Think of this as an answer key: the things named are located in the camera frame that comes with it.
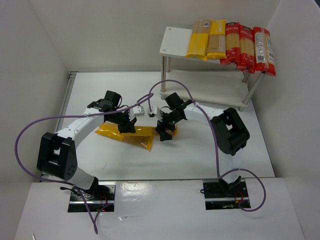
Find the white shelf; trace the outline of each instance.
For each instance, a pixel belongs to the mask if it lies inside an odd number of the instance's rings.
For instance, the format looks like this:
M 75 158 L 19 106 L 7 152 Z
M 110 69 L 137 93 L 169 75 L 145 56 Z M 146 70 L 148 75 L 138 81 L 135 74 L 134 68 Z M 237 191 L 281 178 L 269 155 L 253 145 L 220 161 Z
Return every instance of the white shelf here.
M 225 104 L 235 107 L 247 107 L 243 103 L 248 94 L 248 85 L 243 83 L 242 72 L 228 71 L 182 71 L 171 70 L 166 73 L 166 79 L 173 79 L 185 84 L 191 91 L 192 97 L 197 101 Z M 174 83 L 165 83 L 165 92 L 162 96 L 177 93 L 183 99 L 189 99 L 186 90 Z
M 206 63 L 220 64 L 220 60 L 217 59 L 208 59 L 207 61 L 203 61 L 195 57 L 185 58 L 189 47 L 191 32 L 191 29 L 168 26 L 165 29 L 162 39 L 160 55 L 178 59 L 197 60 Z

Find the pasta package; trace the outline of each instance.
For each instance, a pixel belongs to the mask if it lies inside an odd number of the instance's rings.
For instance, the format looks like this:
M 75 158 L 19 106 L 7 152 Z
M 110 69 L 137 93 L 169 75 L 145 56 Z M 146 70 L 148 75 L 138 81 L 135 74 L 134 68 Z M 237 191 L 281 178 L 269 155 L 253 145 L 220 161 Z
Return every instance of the pasta package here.
M 253 30 L 250 27 L 239 25 L 240 62 L 236 68 L 240 71 L 255 73 L 255 45 Z
M 265 74 L 275 77 L 276 76 L 276 66 L 275 66 L 275 59 L 274 59 L 274 49 L 272 46 L 270 32 L 267 29 L 264 29 L 264 37 L 266 42 L 266 55 L 267 55 L 267 63 L 268 69 L 266 70 Z
M 265 38 L 265 30 L 255 26 L 254 33 L 254 53 L 255 53 L 255 70 L 257 72 L 265 72 L 268 70 L 267 46 Z
M 156 128 L 154 126 L 134 126 L 135 128 L 135 133 L 131 132 L 124 132 L 120 133 L 118 130 L 118 125 L 106 121 L 105 123 L 101 124 L 99 129 L 96 131 L 97 134 L 101 134 L 104 136 L 109 137 L 109 135 L 114 135 L 119 137 L 119 140 L 122 139 L 122 136 L 159 136 L 159 133 L 156 132 Z M 166 129 L 167 133 L 170 133 L 173 137 L 178 134 L 178 128 L 176 127 L 174 131 L 170 131 Z
M 211 19 L 197 20 L 193 24 L 186 58 L 197 58 L 207 61 L 208 39 L 211 27 Z
M 226 59 L 220 60 L 221 65 L 240 62 L 239 25 L 239 22 L 228 22 L 225 25 Z
M 213 20 L 211 22 L 207 59 L 226 59 L 226 20 Z

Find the yellow object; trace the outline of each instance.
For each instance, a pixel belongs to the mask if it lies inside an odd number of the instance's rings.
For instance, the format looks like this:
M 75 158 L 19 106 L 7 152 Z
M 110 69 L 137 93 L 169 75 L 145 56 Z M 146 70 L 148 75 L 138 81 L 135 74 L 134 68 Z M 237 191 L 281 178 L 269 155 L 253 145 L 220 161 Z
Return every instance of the yellow object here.
M 207 47 L 212 20 L 197 20 L 193 24 L 186 58 L 197 58 L 207 61 Z
M 207 59 L 226 59 L 226 20 L 213 20 L 210 27 Z
M 152 126 L 136 126 L 135 133 L 120 133 L 118 125 L 110 122 L 101 124 L 96 133 L 110 139 L 147 149 L 148 151 L 152 148 L 155 136 L 159 135 L 156 132 L 156 128 Z M 171 134 L 175 136 L 177 133 L 178 129 L 176 128 Z

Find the yellow pasta package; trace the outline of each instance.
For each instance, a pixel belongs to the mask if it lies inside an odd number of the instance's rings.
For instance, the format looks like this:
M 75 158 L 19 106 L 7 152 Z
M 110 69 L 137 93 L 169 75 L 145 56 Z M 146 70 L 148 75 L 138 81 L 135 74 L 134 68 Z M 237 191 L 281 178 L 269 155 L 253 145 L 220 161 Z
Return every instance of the yellow pasta package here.
M 207 59 L 226 59 L 226 20 L 213 20 L 210 27 Z
M 101 134 L 104 136 L 111 136 L 114 135 L 115 139 L 119 139 L 122 140 L 123 136 L 159 136 L 159 134 L 156 132 L 156 128 L 154 126 L 134 126 L 135 128 L 135 133 L 131 133 L 131 132 L 124 132 L 124 133 L 120 133 L 118 130 L 118 125 L 111 123 L 111 122 L 105 122 L 103 124 L 100 125 L 99 129 L 96 131 L 97 134 Z M 170 130 L 166 130 L 166 132 L 170 133 L 173 137 L 175 135 L 178 134 L 178 128 L 176 127 L 175 130 L 173 132 L 171 132 Z
M 186 58 L 207 60 L 207 47 L 211 27 L 211 19 L 197 20 L 193 24 Z

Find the yellow plastic piece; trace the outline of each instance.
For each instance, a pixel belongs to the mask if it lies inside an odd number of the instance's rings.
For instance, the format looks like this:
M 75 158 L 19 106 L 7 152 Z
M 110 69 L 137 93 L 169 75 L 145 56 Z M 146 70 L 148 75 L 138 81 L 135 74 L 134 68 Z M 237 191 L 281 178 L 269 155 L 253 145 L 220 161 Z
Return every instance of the yellow plastic piece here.
M 96 133 L 110 139 L 147 149 L 148 151 L 152 148 L 155 136 L 159 135 L 156 132 L 156 128 L 152 126 L 136 126 L 135 133 L 120 133 L 118 125 L 110 122 L 100 125 Z M 174 132 L 170 131 L 170 133 L 172 136 L 175 136 L 178 133 L 178 129 L 176 128 Z
M 154 126 L 135 126 L 135 133 L 126 132 L 126 133 L 120 133 L 118 130 L 118 125 L 111 123 L 111 122 L 105 122 L 104 124 L 100 125 L 100 128 L 96 131 L 97 134 L 104 134 L 107 135 L 107 137 L 113 136 L 113 138 L 118 138 L 116 140 L 122 141 L 123 136 L 159 136 L 159 134 L 156 132 L 156 128 Z M 177 135 L 178 129 L 175 128 L 174 132 L 171 132 L 167 130 L 168 133 L 170 133 L 172 136 Z

